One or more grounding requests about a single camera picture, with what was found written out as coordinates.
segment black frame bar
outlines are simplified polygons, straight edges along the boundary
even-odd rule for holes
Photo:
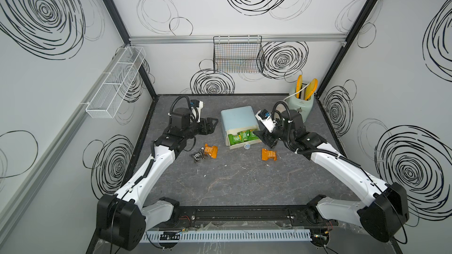
[[[130,158],[129,165],[127,166],[126,173],[124,174],[124,178],[122,179],[121,186],[125,185],[130,178],[132,178],[135,173],[135,168],[137,166],[138,158],[140,157],[141,150],[143,149],[144,140],[146,139],[147,131],[149,130],[150,121],[152,120],[152,116],[154,115],[155,107],[157,102],[159,101],[159,97],[157,96],[151,103],[149,111],[147,112],[146,119],[144,120],[144,125],[141,128],[140,135],[138,136],[137,144],[135,145],[135,149],[133,150],[132,157]]]
[[[319,89],[317,90],[317,94],[319,96],[322,95],[322,93],[325,91],[326,87],[328,86],[328,83],[330,82],[331,78],[334,76],[337,68],[341,64],[342,60],[344,59],[345,55],[347,54],[348,50],[352,46],[353,41],[359,34],[361,28],[363,27],[364,23],[367,20],[367,17],[369,16],[370,12],[374,8],[376,2],[378,0],[367,0],[364,4],[364,7],[361,9],[361,12],[358,15],[358,18],[353,23],[352,28],[350,29],[347,38],[345,39],[345,45],[339,49],[339,52],[336,54],[335,59],[331,63],[330,68],[326,72],[325,77],[323,78]]]
[[[210,222],[265,222],[286,223],[287,226],[303,226],[308,229],[327,229],[327,222],[311,222],[307,210],[308,205],[257,205],[257,206],[179,206],[179,217],[189,220],[178,220],[175,225],[165,223],[156,225],[159,230],[179,230],[185,227],[200,228]],[[336,220],[329,220],[333,226],[339,225]]]
[[[317,100],[317,104],[319,104],[319,108],[320,108],[320,111],[322,112],[323,118],[325,119],[326,125],[330,129],[331,135],[335,139],[335,143],[336,143],[336,146],[338,147],[339,152],[342,155],[344,155],[345,157],[347,157],[347,154],[345,153],[345,150],[344,150],[344,148],[342,147],[342,144],[339,141],[339,137],[336,134],[336,131],[334,130],[333,125],[331,124],[330,118],[326,114],[325,108],[323,107],[323,104],[320,101],[319,95],[317,93],[314,93],[314,95],[315,95],[315,99]]]
[[[129,32],[127,31],[126,25],[122,21],[121,16],[119,15],[118,10],[116,9],[115,3],[113,2],[113,0],[102,0],[102,1],[104,2],[105,8],[110,14],[110,17],[113,20],[113,23],[116,26],[116,29],[119,35],[121,36],[122,41],[125,44],[129,44],[130,43]],[[155,99],[157,97],[157,94],[155,93],[155,89],[152,86],[152,83],[146,71],[143,69],[143,67],[140,67],[138,72],[140,73],[140,76],[143,79],[143,82],[146,85],[146,88],[149,91],[150,96],[152,97],[152,99]]]
[[[106,9],[108,10],[110,17],[112,18],[116,29],[118,30],[118,33],[120,34],[122,40],[124,43],[129,44],[130,43],[130,35],[127,31],[126,26],[124,25],[124,22],[121,19],[121,16],[115,6],[115,3],[113,0],[103,0]],[[327,87],[328,83],[330,82],[331,78],[333,77],[335,71],[337,70],[338,66],[342,62],[343,58],[347,54],[348,49],[350,49],[351,44],[353,43],[354,39],[358,35],[360,29],[365,23],[365,20],[367,19],[368,15],[374,8],[377,0],[367,0],[364,7],[362,8],[361,12],[359,13],[359,16],[357,20],[354,22],[352,29],[348,33],[348,36],[346,38],[346,44],[344,47],[341,47],[339,52],[337,53],[334,61],[332,62],[328,72],[326,73],[323,81],[320,84],[320,87],[316,94],[316,99],[318,100],[320,110],[322,111],[322,114],[325,117],[325,120],[327,121],[328,127],[330,128],[331,133],[333,134],[336,144],[338,146],[338,149],[340,152],[345,155],[345,151],[343,151],[342,145],[339,142],[339,139],[337,138],[336,133],[334,132],[332,125],[329,121],[329,118],[326,116],[325,110],[319,101],[319,97],[322,95],[322,93],[325,91],[325,88]],[[150,110],[148,112],[148,115],[145,119],[145,123],[143,125],[143,128],[140,132],[137,145],[133,152],[133,157],[129,163],[129,166],[127,167],[126,175],[123,180],[123,184],[127,182],[128,179],[130,179],[133,175],[133,171],[135,169],[135,165],[138,161],[139,154],[141,152],[141,149],[144,144],[144,139],[146,137],[147,131],[149,129],[150,120],[152,118],[152,115],[155,110],[156,103],[158,102],[158,95],[156,94],[152,83],[149,79],[149,76],[145,72],[145,70],[140,67],[139,73],[141,78],[143,79],[144,84],[146,85],[150,96],[152,97],[153,101],[150,107]],[[322,225],[315,226],[305,220],[302,219],[303,216],[306,216],[306,209],[308,206],[306,205],[288,205],[288,206],[181,206],[179,207],[181,214],[186,213],[187,216],[195,216],[195,220],[193,221],[193,224],[195,225],[196,222],[212,222],[212,221],[244,221],[244,220],[253,220],[253,221],[268,221],[268,220],[286,220],[290,221],[292,225],[299,225],[304,226],[306,224],[309,224],[309,228],[322,228]],[[96,233],[94,233],[91,242],[89,244],[89,247],[87,249],[87,253],[92,253],[94,251],[94,247],[97,243],[98,237]]]

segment white wire basket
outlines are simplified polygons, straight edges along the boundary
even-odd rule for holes
[[[146,53],[139,46],[128,46],[88,103],[86,112],[93,118],[114,118],[133,83]]]

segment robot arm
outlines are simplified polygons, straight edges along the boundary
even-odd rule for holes
[[[274,118],[278,104],[285,107]],[[336,219],[363,227],[377,240],[387,242],[409,219],[405,189],[398,183],[387,184],[363,170],[360,165],[341,155],[317,133],[308,133],[301,115],[279,101],[272,113],[258,111],[256,118],[265,129],[254,132],[264,144],[273,148],[279,140],[297,154],[324,167],[348,186],[360,199],[358,202],[336,200],[319,195],[315,207],[323,219]]]
[[[189,107],[173,110],[183,98]],[[188,139],[214,132],[218,119],[201,118],[202,107],[202,101],[190,100],[186,95],[174,101],[168,114],[169,125],[151,145],[151,155],[115,194],[105,194],[99,200],[93,239],[100,238],[132,250],[147,229],[162,222],[171,225],[177,222],[178,217],[175,217],[173,210],[178,208],[179,202],[161,198],[155,204],[143,207],[144,201],[161,174],[186,147]]]

